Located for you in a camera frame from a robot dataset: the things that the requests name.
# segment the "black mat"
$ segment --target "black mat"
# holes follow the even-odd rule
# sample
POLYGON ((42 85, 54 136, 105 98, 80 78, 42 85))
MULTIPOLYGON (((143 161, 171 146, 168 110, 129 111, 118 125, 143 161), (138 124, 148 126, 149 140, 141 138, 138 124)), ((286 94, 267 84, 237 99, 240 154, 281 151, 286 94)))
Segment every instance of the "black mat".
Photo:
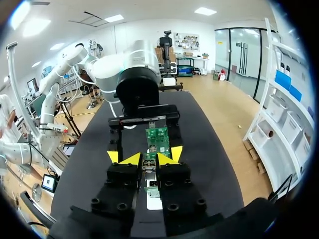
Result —
MULTIPOLYGON (((179 126, 183 139, 181 161, 191 168, 193 183, 207 201, 208 214, 221 213, 228 217, 244 207, 240 187, 233 167, 210 122, 188 92, 160 93, 161 104, 175 104, 180 112, 179 126)), ((114 105, 117 115, 122 114, 121 104, 114 105)), ((113 117, 105 102, 93 117, 75 147, 56 189, 51 215, 57 220, 68 216, 70 207, 90 210, 94 198, 106 180, 111 164, 107 155, 109 127, 107 119, 113 117)), ((124 158, 145 152, 146 125, 123 131, 124 158)), ((141 190, 135 222, 131 232, 135 237, 165 236, 161 210, 146 208, 146 193, 141 190)))

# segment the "camera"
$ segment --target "camera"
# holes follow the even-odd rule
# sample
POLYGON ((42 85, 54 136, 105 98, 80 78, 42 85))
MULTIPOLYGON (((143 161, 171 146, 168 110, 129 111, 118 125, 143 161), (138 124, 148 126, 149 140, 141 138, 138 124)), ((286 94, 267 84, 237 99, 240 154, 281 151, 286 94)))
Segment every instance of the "camera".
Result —
POLYGON ((164 34, 165 36, 159 39, 159 45, 163 48, 165 46, 172 47, 173 46, 172 39, 169 37, 169 35, 171 34, 171 31, 165 31, 164 34))

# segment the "glass door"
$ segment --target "glass door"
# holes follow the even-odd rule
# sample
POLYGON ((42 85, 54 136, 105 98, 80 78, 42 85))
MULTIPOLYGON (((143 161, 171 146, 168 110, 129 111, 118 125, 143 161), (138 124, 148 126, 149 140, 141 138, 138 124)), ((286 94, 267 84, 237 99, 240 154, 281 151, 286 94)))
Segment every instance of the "glass door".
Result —
POLYGON ((231 32, 229 81, 254 96, 260 67, 260 35, 257 29, 239 28, 231 32))
POLYGON ((229 66, 229 30, 215 31, 216 37, 216 65, 215 70, 221 72, 222 69, 226 71, 226 78, 228 75, 229 66))

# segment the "ceiling light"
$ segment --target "ceiling light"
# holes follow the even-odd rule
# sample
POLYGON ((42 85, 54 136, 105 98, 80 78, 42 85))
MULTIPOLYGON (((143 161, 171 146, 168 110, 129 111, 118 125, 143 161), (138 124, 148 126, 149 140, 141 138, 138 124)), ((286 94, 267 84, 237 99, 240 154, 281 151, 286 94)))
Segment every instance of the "ceiling light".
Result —
POLYGON ((199 9, 197 9, 197 10, 195 11, 195 13, 203 14, 203 15, 206 15, 206 16, 210 16, 210 15, 213 15, 213 14, 215 14, 215 13, 217 13, 217 12, 214 11, 214 10, 205 8, 205 7, 200 7, 199 9))
POLYGON ((50 50, 51 50, 51 51, 53 51, 53 50, 58 50, 58 49, 60 49, 63 45, 64 45, 64 43, 55 44, 54 46, 52 46, 52 47, 50 48, 50 50))
POLYGON ((259 35, 259 33, 257 33, 256 31, 254 30, 251 30, 251 29, 244 29, 245 32, 249 33, 249 34, 253 34, 253 35, 259 35))
POLYGON ((24 1, 17 7, 17 9, 14 11, 10 19, 10 24, 14 30, 16 30, 18 26, 23 22, 25 17, 28 15, 29 11, 30 11, 29 1, 24 1))
POLYGON ((38 66, 40 63, 41 63, 41 61, 38 61, 38 62, 34 63, 32 68, 38 66))
POLYGON ((34 36, 42 32, 49 24, 50 20, 33 19, 29 21, 23 32, 24 37, 34 36))
POLYGON ((113 22, 113 21, 119 21, 119 20, 123 20, 123 19, 124 19, 124 17, 122 17, 122 15, 116 15, 116 16, 108 17, 104 20, 108 21, 108 22, 113 22))

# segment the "chair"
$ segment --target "chair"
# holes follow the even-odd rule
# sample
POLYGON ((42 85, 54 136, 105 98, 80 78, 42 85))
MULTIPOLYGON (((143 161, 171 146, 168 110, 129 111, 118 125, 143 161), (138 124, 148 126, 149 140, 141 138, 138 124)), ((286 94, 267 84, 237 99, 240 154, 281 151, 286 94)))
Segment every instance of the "chair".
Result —
POLYGON ((90 96, 90 93, 93 92, 92 85, 83 85, 83 86, 80 87, 80 90, 82 91, 82 95, 83 96, 89 95, 90 102, 89 102, 89 104, 88 104, 88 106, 86 108, 88 110, 94 108, 98 103, 92 101, 92 98, 90 96))

